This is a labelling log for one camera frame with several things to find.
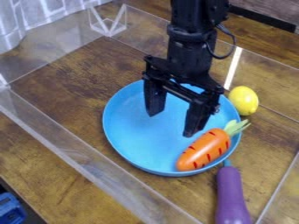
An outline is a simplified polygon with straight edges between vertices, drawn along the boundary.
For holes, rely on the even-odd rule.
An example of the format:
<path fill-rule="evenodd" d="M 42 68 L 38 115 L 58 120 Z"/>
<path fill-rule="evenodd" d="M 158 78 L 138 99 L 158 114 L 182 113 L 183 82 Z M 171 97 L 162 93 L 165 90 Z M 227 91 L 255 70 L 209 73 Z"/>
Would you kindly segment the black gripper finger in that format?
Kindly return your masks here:
<path fill-rule="evenodd" d="M 191 101 L 187 109 L 183 135 L 193 137 L 206 127 L 211 115 L 219 111 L 219 101 L 207 97 L 197 98 Z"/>
<path fill-rule="evenodd" d="M 145 105 L 150 116 L 165 111 L 167 91 L 157 80 L 145 80 Z"/>

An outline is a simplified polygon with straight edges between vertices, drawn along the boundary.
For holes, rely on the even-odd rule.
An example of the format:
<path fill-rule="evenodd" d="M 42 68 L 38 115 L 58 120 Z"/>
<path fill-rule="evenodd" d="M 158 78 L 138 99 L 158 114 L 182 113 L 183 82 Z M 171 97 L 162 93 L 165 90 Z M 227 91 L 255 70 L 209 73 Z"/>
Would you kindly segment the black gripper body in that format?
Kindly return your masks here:
<path fill-rule="evenodd" d="M 214 53 L 217 29 L 191 30 L 170 24 L 167 34 L 167 58 L 153 55 L 145 57 L 143 79 L 159 81 L 167 94 L 171 93 L 189 103 L 201 97 L 218 101 L 225 89 L 210 75 L 213 59 L 223 59 Z"/>

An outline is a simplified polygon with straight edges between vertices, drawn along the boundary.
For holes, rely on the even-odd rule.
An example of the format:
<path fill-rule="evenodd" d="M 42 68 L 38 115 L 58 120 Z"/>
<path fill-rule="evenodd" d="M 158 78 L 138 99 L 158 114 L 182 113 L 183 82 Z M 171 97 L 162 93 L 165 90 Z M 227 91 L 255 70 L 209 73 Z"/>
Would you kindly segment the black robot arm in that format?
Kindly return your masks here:
<path fill-rule="evenodd" d="M 167 26 L 169 51 L 165 59 L 145 57 L 145 105 L 150 116 L 165 111 L 166 96 L 190 103 L 183 135 L 205 128 L 221 107 L 223 86 L 211 78 L 217 30 L 229 15 L 229 0 L 171 0 L 173 19 Z"/>

